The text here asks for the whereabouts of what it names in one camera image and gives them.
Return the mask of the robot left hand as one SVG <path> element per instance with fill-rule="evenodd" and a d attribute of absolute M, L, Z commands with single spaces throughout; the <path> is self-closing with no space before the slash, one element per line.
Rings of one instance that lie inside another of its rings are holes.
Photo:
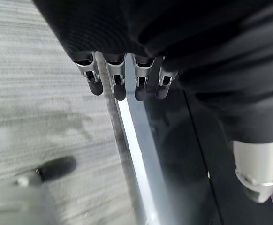
<path fill-rule="evenodd" d="M 174 76 L 221 123 L 235 173 L 258 203 L 273 193 L 273 0 L 36 0 L 66 54 L 112 63 L 162 58 L 161 93 Z"/>

